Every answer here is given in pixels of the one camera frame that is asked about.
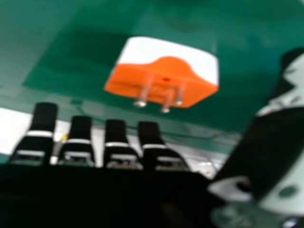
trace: green surface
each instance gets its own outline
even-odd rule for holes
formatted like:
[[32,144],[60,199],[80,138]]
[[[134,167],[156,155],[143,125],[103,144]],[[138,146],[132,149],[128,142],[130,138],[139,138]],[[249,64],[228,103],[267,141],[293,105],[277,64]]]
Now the green surface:
[[[299,0],[2,0],[0,106],[31,112],[55,102],[75,114],[158,121],[166,136],[229,152],[270,95],[280,55],[304,45]],[[103,91],[126,39],[151,36],[214,53],[220,91],[161,114]]]

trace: metal prong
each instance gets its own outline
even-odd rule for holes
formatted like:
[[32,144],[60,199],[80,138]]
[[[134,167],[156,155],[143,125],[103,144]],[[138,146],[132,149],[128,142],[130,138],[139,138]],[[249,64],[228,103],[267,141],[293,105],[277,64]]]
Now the metal prong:
[[161,112],[162,113],[168,113],[168,112],[170,112],[170,104],[171,104],[170,97],[166,97],[165,102],[162,105]]
[[147,98],[149,95],[149,87],[144,87],[141,89],[138,100],[134,102],[134,106],[138,108],[143,108],[147,105]]
[[184,90],[178,89],[175,104],[176,105],[182,105],[182,99],[183,99]]

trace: orange and white plug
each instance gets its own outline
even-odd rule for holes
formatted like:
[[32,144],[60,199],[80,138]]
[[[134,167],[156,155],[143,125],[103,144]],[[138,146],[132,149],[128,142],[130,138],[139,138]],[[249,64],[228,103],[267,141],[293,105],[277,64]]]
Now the orange and white plug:
[[189,108],[219,89],[218,59],[193,47],[149,37],[129,38],[104,89],[147,103]]

